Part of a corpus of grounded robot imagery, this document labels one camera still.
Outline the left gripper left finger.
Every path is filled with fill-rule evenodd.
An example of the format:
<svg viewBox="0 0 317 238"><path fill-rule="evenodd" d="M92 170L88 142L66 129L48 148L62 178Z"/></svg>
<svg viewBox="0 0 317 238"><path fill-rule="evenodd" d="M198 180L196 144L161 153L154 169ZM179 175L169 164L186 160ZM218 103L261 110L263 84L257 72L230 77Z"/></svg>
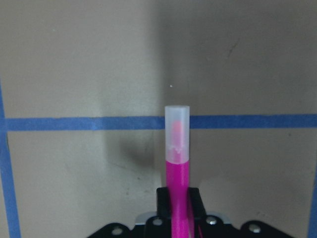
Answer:
<svg viewBox="0 0 317 238"><path fill-rule="evenodd" d="M134 228L121 223L110 223L91 234L91 238L170 238L171 205L167 187L156 191L157 210L147 212L136 218Z"/></svg>

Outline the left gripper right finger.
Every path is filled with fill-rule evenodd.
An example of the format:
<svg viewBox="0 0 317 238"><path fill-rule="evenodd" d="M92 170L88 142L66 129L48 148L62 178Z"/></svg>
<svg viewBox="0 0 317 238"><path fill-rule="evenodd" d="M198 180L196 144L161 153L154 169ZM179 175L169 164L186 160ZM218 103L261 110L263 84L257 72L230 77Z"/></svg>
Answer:
<svg viewBox="0 0 317 238"><path fill-rule="evenodd" d="M198 188L188 188L190 237L192 238L289 238L290 235L264 222L250 220L240 228L216 213L205 210Z"/></svg>

